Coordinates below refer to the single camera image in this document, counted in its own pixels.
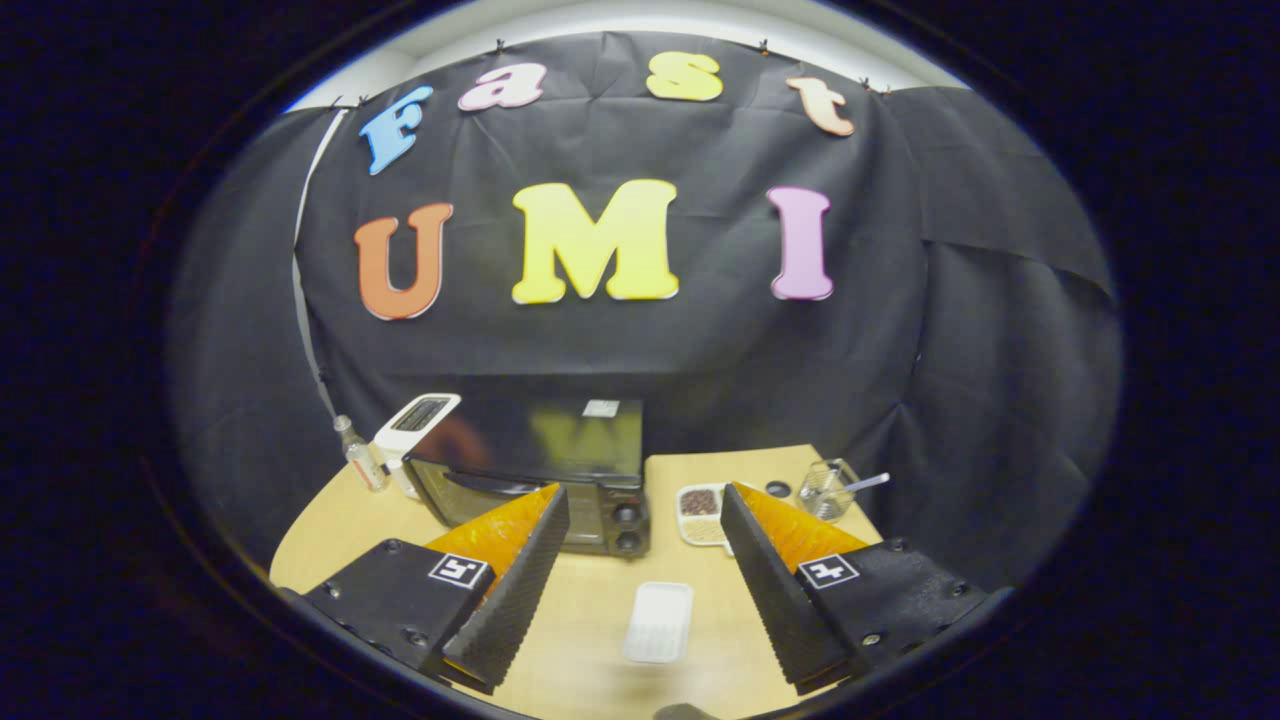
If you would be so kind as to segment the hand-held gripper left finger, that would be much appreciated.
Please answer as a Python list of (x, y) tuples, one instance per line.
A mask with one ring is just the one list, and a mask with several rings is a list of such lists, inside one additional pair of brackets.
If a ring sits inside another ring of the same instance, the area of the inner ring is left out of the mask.
[(294, 609), (352, 650), (447, 685), (502, 684), (570, 528), (564, 486), (457, 528), (398, 491), (332, 483), (280, 543)]

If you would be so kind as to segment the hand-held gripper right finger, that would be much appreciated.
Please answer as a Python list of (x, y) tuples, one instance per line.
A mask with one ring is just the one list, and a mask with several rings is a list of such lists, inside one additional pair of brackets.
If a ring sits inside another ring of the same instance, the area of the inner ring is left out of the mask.
[(908, 539), (865, 542), (739, 482), (724, 487), (719, 524), (799, 694), (942, 648), (1006, 598)]

